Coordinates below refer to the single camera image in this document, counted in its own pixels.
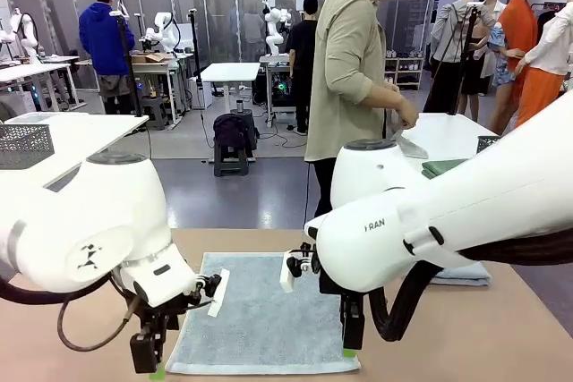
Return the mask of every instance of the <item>green folded towel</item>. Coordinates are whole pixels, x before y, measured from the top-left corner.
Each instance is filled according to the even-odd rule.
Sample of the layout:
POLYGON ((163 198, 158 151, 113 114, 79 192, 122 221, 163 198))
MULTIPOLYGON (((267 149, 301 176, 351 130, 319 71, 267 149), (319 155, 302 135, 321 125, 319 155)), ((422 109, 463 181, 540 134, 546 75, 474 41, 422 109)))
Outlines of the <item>green folded towel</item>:
POLYGON ((423 171, 422 174, 428 178, 433 179, 436 176, 445 174, 448 170, 453 169, 464 163, 466 160, 443 160, 443 161, 427 161, 422 164, 423 171))

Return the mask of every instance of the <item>blue jacket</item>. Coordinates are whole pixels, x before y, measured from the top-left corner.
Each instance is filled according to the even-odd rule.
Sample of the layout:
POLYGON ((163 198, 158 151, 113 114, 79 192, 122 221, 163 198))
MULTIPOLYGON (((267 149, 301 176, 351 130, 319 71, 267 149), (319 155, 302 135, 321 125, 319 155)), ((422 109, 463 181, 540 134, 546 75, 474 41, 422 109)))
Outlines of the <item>blue jacket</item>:
MULTIPOLYGON (((124 49, 119 35, 117 19, 109 15, 109 4, 96 2, 80 15, 80 40, 83 49, 91 55, 93 68, 99 75, 127 75, 124 49)), ((135 37, 125 25, 127 47, 132 50, 135 37)))

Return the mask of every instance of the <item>orange pants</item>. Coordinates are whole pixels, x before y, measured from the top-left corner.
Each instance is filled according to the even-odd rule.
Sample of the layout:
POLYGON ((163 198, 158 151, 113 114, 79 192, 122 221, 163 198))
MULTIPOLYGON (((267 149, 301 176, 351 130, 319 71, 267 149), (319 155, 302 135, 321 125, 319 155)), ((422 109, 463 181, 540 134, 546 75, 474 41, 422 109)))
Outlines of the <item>orange pants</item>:
POLYGON ((556 75, 530 67, 521 99, 519 99, 517 127, 539 114, 555 101, 563 81, 565 81, 564 75, 556 75))

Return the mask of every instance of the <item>person in black shirt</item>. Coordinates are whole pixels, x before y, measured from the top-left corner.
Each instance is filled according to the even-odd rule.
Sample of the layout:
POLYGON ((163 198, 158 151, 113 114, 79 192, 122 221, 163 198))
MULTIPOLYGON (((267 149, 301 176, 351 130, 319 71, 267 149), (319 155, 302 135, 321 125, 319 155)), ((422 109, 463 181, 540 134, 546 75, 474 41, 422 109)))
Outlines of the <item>person in black shirt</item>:
POLYGON ((291 29, 286 43, 290 60, 290 77, 293 80, 291 90, 296 102, 296 130, 300 134, 306 134, 308 131, 318 10, 318 0, 304 0, 304 20, 291 29))

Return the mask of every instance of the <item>light blue towel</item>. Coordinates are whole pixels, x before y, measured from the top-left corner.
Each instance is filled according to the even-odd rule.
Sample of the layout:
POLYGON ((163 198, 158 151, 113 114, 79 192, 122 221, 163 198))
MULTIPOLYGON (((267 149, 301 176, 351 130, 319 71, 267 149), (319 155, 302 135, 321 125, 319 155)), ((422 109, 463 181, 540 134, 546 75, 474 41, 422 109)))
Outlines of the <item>light blue towel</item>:
POLYGON ((459 268, 445 268, 431 284, 437 285, 462 285, 462 286, 489 286, 492 275, 485 269, 482 263, 474 263, 471 266, 459 268))
POLYGON ((190 375, 311 375, 360 369, 345 358, 340 298, 304 275, 293 293, 279 283, 283 254, 208 253, 204 274, 230 271, 216 318, 187 314, 166 370, 190 375))

